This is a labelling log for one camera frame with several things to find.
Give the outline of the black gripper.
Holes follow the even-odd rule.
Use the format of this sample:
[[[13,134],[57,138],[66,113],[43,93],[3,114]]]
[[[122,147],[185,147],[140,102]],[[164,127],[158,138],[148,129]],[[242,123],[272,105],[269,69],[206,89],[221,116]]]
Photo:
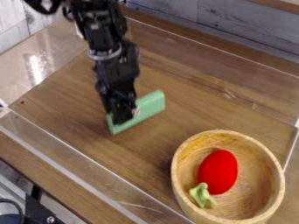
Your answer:
[[[133,118],[136,108],[134,80],[138,76],[138,48],[129,40],[114,49],[92,51],[96,90],[112,123],[122,124]]]

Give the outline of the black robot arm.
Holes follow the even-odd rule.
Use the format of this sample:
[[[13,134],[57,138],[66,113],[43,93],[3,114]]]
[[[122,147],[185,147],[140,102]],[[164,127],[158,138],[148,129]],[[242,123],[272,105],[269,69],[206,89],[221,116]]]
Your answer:
[[[138,49],[126,39],[117,0],[72,0],[70,13],[94,61],[96,90],[113,124],[133,118]]]

